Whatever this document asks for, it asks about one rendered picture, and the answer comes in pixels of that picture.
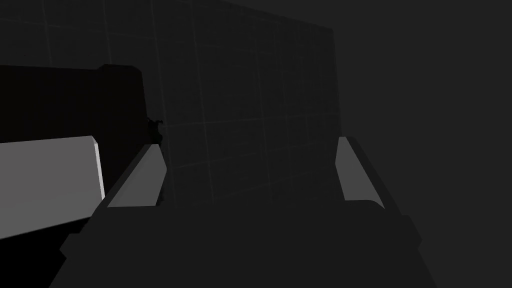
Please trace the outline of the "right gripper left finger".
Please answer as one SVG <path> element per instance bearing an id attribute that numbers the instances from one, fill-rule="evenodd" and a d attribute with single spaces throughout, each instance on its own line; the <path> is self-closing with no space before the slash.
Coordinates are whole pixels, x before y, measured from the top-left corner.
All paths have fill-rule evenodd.
<path id="1" fill-rule="evenodd" d="M 125 168 L 91 217 L 107 208 L 154 207 L 167 174 L 167 165 L 158 144 L 145 144 Z"/>

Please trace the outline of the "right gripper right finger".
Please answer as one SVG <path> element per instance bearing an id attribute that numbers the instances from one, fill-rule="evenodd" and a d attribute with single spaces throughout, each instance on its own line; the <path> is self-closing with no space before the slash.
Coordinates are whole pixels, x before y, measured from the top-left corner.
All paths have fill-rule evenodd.
<path id="1" fill-rule="evenodd" d="M 353 136 L 341 136 L 337 141 L 335 167 L 346 201 L 371 201 L 387 213 L 402 213 L 371 163 L 366 152 Z"/>

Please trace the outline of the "grey flat cupboard door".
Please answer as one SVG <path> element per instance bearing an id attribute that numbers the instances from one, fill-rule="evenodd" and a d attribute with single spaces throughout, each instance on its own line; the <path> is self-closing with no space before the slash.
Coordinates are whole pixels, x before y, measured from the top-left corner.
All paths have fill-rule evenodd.
<path id="1" fill-rule="evenodd" d="M 0 143 L 0 240 L 91 217 L 104 198 L 92 136 Z"/>

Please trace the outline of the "black cupboard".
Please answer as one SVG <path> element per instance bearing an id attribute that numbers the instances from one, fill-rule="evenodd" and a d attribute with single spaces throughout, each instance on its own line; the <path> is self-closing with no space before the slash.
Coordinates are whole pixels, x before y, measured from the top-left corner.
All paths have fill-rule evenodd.
<path id="1" fill-rule="evenodd" d="M 0 65 L 0 143 L 91 136 L 108 192 L 151 144 L 139 69 Z"/>

